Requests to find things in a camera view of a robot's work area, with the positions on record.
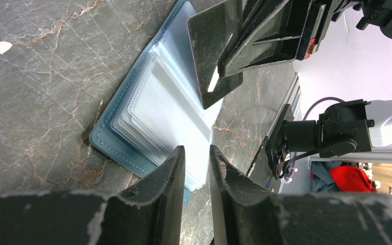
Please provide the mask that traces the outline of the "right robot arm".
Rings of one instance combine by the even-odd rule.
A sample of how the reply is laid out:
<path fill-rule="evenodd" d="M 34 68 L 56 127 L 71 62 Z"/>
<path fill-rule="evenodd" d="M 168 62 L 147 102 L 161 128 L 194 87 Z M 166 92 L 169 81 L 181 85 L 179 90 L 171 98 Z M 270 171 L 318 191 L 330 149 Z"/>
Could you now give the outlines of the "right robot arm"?
<path fill-rule="evenodd" d="M 324 38 L 329 22 L 347 8 L 363 11 L 357 28 L 378 26 L 392 39 L 392 1 L 247 1 L 233 3 L 232 35 L 221 54 L 215 91 L 225 96 L 242 84 L 243 72 L 253 68 L 304 60 Z M 378 102 L 355 100 L 328 107 L 318 120 L 290 121 L 286 105 L 257 157 L 276 179 L 297 160 L 319 155 L 339 157 L 369 152 L 392 136 L 392 111 Z"/>

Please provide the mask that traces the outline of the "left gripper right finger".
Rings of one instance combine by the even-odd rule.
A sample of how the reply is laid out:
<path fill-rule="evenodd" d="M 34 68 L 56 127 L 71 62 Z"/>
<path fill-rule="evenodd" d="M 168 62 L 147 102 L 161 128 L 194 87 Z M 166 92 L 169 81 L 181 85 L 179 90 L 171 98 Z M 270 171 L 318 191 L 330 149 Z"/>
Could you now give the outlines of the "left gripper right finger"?
<path fill-rule="evenodd" d="M 276 194 L 210 147 L 214 244 L 392 244 L 392 197 Z"/>

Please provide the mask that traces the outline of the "teal card holder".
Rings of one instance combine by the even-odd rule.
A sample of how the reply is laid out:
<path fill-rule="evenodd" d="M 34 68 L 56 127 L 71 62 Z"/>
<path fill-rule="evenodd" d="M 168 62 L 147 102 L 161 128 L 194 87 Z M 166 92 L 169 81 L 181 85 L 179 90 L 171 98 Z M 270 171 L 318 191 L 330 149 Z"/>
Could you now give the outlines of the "teal card holder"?
<path fill-rule="evenodd" d="M 184 146 L 184 205 L 206 183 L 208 147 L 222 107 L 222 101 L 202 106 L 187 27 L 195 14 L 190 1 L 176 3 L 89 136 L 95 148 L 139 177 Z"/>

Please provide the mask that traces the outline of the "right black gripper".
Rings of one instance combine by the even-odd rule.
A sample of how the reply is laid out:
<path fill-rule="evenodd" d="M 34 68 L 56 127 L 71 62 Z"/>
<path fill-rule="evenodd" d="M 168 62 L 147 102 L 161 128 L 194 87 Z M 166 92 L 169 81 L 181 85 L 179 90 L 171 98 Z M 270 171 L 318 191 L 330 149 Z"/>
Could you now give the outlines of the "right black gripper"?
<path fill-rule="evenodd" d="M 247 1 L 238 32 L 220 58 L 220 75 L 309 58 L 318 51 L 329 24 L 348 8 L 363 12 L 357 29 L 378 26 L 392 39 L 392 0 Z"/>

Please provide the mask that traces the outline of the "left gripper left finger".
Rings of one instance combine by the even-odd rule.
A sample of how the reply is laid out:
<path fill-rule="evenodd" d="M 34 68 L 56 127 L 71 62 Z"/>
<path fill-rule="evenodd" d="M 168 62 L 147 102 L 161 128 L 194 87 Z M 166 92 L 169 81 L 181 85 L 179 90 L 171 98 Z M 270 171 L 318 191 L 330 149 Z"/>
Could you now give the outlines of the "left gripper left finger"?
<path fill-rule="evenodd" d="M 0 195 L 0 244 L 178 244 L 185 149 L 118 194 L 95 190 Z"/>

